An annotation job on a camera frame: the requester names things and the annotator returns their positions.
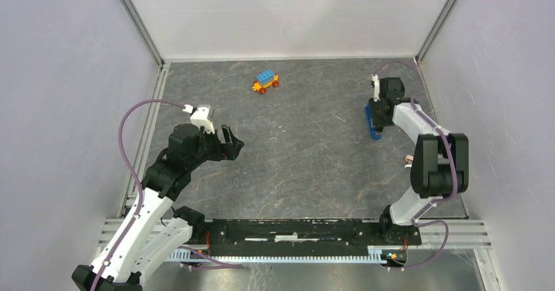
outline yellow toy car base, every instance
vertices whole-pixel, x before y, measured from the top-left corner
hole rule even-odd
[[[270,86],[277,87],[278,85],[279,75],[275,75],[272,70],[267,70],[257,75],[257,79],[253,83],[253,90],[263,94]]]

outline white wall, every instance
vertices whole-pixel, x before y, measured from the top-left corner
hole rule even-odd
[[[445,126],[471,142],[472,212],[510,291],[555,290],[555,0],[460,0],[423,61]]]
[[[166,59],[413,56],[445,0],[133,0]]]
[[[0,37],[0,290],[76,290],[124,192],[120,118],[157,68],[118,0],[0,0]]]

